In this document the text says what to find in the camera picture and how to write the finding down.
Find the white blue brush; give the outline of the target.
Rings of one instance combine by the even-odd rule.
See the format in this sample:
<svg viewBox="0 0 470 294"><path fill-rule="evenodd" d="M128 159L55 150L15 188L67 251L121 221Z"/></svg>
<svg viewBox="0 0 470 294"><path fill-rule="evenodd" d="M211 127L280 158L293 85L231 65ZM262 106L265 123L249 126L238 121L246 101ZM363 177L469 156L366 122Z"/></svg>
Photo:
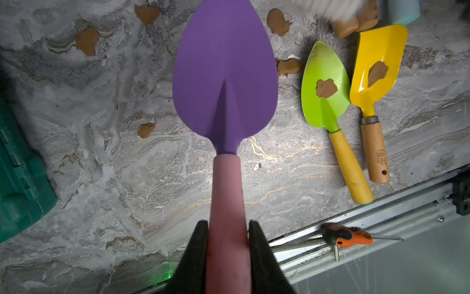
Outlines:
<svg viewBox="0 0 470 294"><path fill-rule="evenodd" d="M364 0L296 0L294 1L308 15L329 21L347 22L365 6Z"/></svg>

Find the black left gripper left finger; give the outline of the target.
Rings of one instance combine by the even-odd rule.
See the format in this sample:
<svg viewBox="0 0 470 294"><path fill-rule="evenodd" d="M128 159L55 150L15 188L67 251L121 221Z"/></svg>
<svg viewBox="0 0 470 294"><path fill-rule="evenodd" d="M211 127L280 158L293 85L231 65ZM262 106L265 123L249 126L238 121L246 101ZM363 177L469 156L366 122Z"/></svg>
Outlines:
<svg viewBox="0 0 470 294"><path fill-rule="evenodd" d="M197 223L174 275L163 294L204 294L206 257L209 239L208 221Z"/></svg>

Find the lime front trowel yellow handle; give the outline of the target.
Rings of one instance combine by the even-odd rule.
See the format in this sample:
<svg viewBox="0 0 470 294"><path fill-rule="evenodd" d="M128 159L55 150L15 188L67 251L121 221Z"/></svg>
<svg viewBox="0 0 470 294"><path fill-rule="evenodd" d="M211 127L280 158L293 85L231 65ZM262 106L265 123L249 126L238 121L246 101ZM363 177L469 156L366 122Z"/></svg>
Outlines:
<svg viewBox="0 0 470 294"><path fill-rule="evenodd" d="M372 190L338 125L338 119L350 106L350 80L341 59L325 42L316 42L309 54L302 77L301 103L308 124L328 131L353 202L372 203Z"/></svg>

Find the yellow square trowel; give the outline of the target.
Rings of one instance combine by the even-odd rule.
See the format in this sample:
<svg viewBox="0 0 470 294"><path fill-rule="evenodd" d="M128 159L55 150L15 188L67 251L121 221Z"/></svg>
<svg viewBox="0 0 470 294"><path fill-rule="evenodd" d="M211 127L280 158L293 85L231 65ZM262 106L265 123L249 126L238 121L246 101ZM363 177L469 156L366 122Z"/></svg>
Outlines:
<svg viewBox="0 0 470 294"><path fill-rule="evenodd" d="M408 30L394 24L360 33L350 101L362 111L361 133L369 179L384 184L390 171L381 122L374 105L394 86Z"/></svg>

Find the purple trowel pink handle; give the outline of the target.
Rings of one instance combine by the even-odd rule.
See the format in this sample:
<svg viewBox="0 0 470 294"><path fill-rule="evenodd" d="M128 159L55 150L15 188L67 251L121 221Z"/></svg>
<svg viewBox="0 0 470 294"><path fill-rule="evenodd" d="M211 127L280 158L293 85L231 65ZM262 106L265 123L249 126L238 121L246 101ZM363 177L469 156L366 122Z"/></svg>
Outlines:
<svg viewBox="0 0 470 294"><path fill-rule="evenodd" d="M250 1L203 1L179 43L173 100L184 124L216 152L205 288L208 294L252 291L250 250L237 149L274 116L274 52Z"/></svg>

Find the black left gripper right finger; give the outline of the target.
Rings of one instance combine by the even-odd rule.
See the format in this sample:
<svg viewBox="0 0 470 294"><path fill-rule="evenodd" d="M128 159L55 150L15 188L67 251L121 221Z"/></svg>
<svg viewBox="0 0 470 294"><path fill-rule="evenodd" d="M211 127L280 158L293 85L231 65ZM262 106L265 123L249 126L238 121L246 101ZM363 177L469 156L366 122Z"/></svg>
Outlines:
<svg viewBox="0 0 470 294"><path fill-rule="evenodd" d="M248 244L251 260L253 294L294 294L269 246L260 224L251 220L248 225Z"/></svg>

